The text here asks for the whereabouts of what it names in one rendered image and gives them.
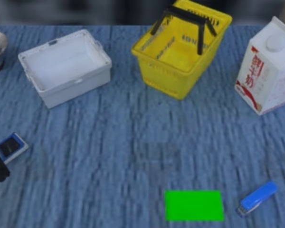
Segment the carton cap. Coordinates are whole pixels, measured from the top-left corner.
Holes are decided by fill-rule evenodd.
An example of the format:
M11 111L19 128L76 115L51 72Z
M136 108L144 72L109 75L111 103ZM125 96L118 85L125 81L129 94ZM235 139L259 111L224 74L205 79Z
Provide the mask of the carton cap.
M285 48L285 34L273 34L267 38L266 48L270 52L280 52Z

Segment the basket slot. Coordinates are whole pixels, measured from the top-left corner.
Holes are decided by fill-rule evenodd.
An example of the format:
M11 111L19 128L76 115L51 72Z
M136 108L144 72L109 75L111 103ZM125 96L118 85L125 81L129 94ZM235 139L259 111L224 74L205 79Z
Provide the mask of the basket slot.
M192 24L196 24L199 27L199 34L198 34L198 55L203 54L203 46L204 46L204 32L205 32L205 25L208 27L210 33L213 36L216 36L217 33L214 27L211 24L211 21L208 18L201 17L199 15L193 14L189 11L177 8L175 6L169 6L164 13L162 14L160 20L156 22L153 29L151 30L151 35L155 35L156 31L160 27L162 21L165 19L166 16L174 16L178 17L181 20L190 22Z

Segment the green rectangle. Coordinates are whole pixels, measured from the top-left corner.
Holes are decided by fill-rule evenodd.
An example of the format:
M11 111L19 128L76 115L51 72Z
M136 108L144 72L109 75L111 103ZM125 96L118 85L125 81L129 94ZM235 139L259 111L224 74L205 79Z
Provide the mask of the green rectangle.
M168 221L224 221L219 191L166 191Z

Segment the white plastic container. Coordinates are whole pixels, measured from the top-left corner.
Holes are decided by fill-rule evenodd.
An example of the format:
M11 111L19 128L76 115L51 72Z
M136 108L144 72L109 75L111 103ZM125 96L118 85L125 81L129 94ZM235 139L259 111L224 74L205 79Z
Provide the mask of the white plastic container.
M250 40L235 89L259 115L285 104L285 24L277 17Z
M85 29L22 52L19 60L48 108L111 80L111 59Z

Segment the plastic basket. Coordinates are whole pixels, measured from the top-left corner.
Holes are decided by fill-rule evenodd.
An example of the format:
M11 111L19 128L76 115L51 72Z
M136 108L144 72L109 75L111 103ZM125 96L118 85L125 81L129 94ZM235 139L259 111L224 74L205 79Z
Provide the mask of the plastic basket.
M132 47L142 78L183 99L213 60L232 17L190 0L178 0Z

